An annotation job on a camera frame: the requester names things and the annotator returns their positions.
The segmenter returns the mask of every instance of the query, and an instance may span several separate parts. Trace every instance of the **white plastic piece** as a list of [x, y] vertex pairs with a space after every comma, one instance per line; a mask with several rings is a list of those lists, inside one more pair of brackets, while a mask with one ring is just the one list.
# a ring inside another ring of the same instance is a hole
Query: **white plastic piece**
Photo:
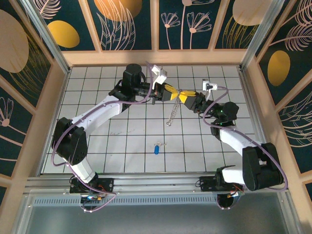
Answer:
[[245, 185], [242, 165], [224, 168], [222, 170], [222, 175], [224, 181], [227, 183], [238, 183]]
[[167, 72], [163, 69], [160, 69], [156, 65], [152, 68], [152, 72], [154, 73], [154, 82], [153, 82], [153, 89], [155, 88], [155, 84], [163, 84], [167, 79]]
[[[228, 128], [236, 129], [235, 126], [229, 126]], [[256, 147], [256, 145], [246, 140], [243, 136], [231, 130], [220, 129], [220, 140], [235, 149], [241, 156], [243, 156], [244, 148], [248, 146]]]
[[218, 90], [218, 85], [214, 83], [210, 83], [209, 80], [203, 79], [203, 91], [209, 91], [209, 90]]
[[[87, 113], [92, 111], [93, 109], [97, 108], [98, 106], [103, 106], [105, 103], [109, 101], [118, 101], [118, 99], [114, 96], [107, 96], [103, 101], [101, 101], [98, 105], [91, 108], [87, 112], [83, 113], [80, 116], [77, 116], [73, 118], [73, 123], [77, 122], [79, 119], [84, 117]], [[120, 103], [113, 103], [106, 106], [103, 106], [98, 111], [92, 113], [90, 116], [88, 116], [83, 122], [79, 123], [77, 127], [83, 127], [86, 136], [88, 136], [99, 126], [101, 126], [103, 123], [105, 123], [107, 120], [109, 120], [111, 117], [114, 117], [118, 114], [120, 114], [122, 111], [122, 104]]]
[[77, 165], [69, 165], [73, 171], [79, 176], [79, 178], [85, 182], [89, 183], [93, 177], [96, 175], [95, 172], [91, 169], [90, 164], [87, 160], [87, 157]]

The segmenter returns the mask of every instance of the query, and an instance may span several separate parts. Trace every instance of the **blue object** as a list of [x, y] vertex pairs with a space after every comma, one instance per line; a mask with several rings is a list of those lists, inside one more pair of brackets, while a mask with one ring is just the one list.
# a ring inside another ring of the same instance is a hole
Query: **blue object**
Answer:
[[154, 154], [158, 155], [158, 153], [159, 153], [159, 145], [156, 145], [154, 149]]

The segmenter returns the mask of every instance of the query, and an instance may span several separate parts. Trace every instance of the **yellow object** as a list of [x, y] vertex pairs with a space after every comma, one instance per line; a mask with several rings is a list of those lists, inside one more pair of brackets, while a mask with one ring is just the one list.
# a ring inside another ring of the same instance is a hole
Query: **yellow object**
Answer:
[[56, 43], [65, 48], [73, 48], [80, 42], [78, 32], [69, 23], [56, 20], [48, 24], [48, 28]]
[[0, 67], [11, 73], [20, 72], [28, 61], [27, 34], [10, 14], [0, 10]]
[[286, 79], [289, 69], [291, 67], [291, 60], [288, 54], [282, 50], [276, 51], [270, 58], [268, 65], [268, 79], [269, 82], [278, 86]]
[[173, 100], [173, 99], [175, 99], [177, 97], [178, 92], [177, 92], [177, 90], [173, 86], [171, 86], [169, 84], [165, 84], [165, 89], [171, 93], [170, 100]]
[[262, 22], [273, 0], [235, 0], [234, 20], [244, 26], [258, 25]]
[[179, 98], [182, 103], [185, 103], [188, 97], [195, 97], [195, 96], [196, 96], [195, 91], [182, 91], [179, 95]]
[[123, 10], [126, 12], [128, 9], [134, 18], [142, 9], [142, 0], [94, 0], [94, 3], [106, 18], [114, 21], [125, 21]]

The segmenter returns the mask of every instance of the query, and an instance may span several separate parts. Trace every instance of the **white grid floor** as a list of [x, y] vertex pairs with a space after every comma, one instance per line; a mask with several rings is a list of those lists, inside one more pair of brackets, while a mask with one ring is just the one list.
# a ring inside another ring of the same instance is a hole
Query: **white grid floor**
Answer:
[[[239, 106], [235, 121], [240, 130], [255, 138], [244, 93], [235, 66], [163, 66], [166, 82], [175, 88], [201, 92], [202, 79], [230, 89], [222, 102]], [[71, 71], [59, 117], [73, 118], [102, 101], [122, 79], [125, 67], [75, 67]], [[210, 99], [222, 95], [213, 91]], [[174, 100], [152, 105], [132, 105], [95, 130], [88, 139], [87, 159], [98, 173], [213, 172], [225, 165], [242, 164], [241, 156], [211, 135], [210, 128], [183, 104], [166, 125]], [[154, 154], [157, 142], [164, 143]], [[53, 167], [48, 151], [42, 173], [69, 173]], [[56, 162], [62, 162], [59, 156]]]

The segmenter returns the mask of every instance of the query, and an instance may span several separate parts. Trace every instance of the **blue marker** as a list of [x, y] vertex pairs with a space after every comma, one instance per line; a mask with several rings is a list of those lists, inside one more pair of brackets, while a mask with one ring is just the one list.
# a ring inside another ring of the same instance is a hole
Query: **blue marker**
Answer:
[[157, 142], [157, 144], [155, 144], [154, 154], [156, 154], [156, 155], [159, 154], [159, 147], [160, 146], [161, 146], [161, 144], [159, 142]]

